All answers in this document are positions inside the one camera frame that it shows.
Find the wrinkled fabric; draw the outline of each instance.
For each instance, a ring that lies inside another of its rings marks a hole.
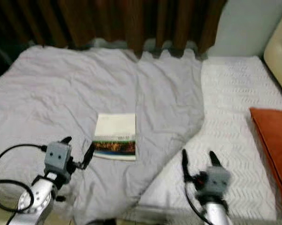
[[[78,225],[113,218],[135,205],[141,194],[203,122],[201,62],[191,50],[182,58],[128,51],[75,52],[32,47],[0,78],[0,153],[18,143],[48,144],[72,136],[72,156],[81,161],[94,135],[98,113],[137,114],[137,160],[94,157],[76,170],[56,202]],[[43,174],[44,153],[21,148],[0,161],[0,179],[30,184]],[[0,190],[14,197],[15,187]]]

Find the black wire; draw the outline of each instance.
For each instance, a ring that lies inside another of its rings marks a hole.
[[[0,159],[2,158],[3,155],[5,155],[7,152],[9,152],[10,150],[14,149],[14,148],[18,148],[18,147],[35,147],[35,148],[38,148],[38,149],[42,149],[42,146],[40,145],[35,145],[35,144],[18,144],[18,145],[14,145],[8,149],[6,149],[4,152],[2,152],[0,154]],[[18,185],[18,186],[21,186],[22,188],[24,188],[27,193],[29,194],[30,196],[30,204],[29,206],[27,206],[26,208],[24,209],[21,209],[21,210],[18,210],[18,209],[12,209],[12,208],[8,208],[8,207],[5,207],[4,205],[2,205],[0,203],[0,208],[5,210],[5,211],[8,211],[8,212],[15,212],[15,213],[21,213],[25,210],[27,210],[30,206],[33,205],[33,202],[34,202],[34,197],[33,197],[33,193],[30,189],[29,186],[27,186],[26,184],[20,182],[20,181],[16,181],[16,180],[0,180],[0,184],[14,184],[14,185]]]
[[[212,222],[210,222],[207,218],[205,218],[204,216],[202,216],[200,214],[200,212],[198,212],[198,210],[195,208],[195,206],[193,205],[192,201],[190,200],[189,196],[188,196],[188,192],[187,192],[187,183],[184,184],[184,194],[186,195],[187,201],[189,203],[189,205],[191,206],[191,208],[193,209],[193,211],[195,212],[195,214],[204,222],[206,222],[208,225],[214,225]]]

